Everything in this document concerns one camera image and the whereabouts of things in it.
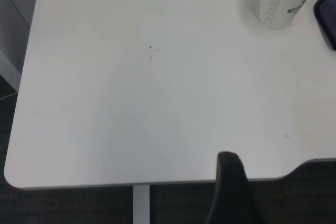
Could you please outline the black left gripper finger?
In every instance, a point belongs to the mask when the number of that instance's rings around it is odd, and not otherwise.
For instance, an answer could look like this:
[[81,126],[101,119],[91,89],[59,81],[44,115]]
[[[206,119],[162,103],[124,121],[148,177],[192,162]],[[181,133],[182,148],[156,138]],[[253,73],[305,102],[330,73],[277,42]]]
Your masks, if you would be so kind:
[[243,163],[232,152],[217,155],[215,192],[206,223],[265,223]]

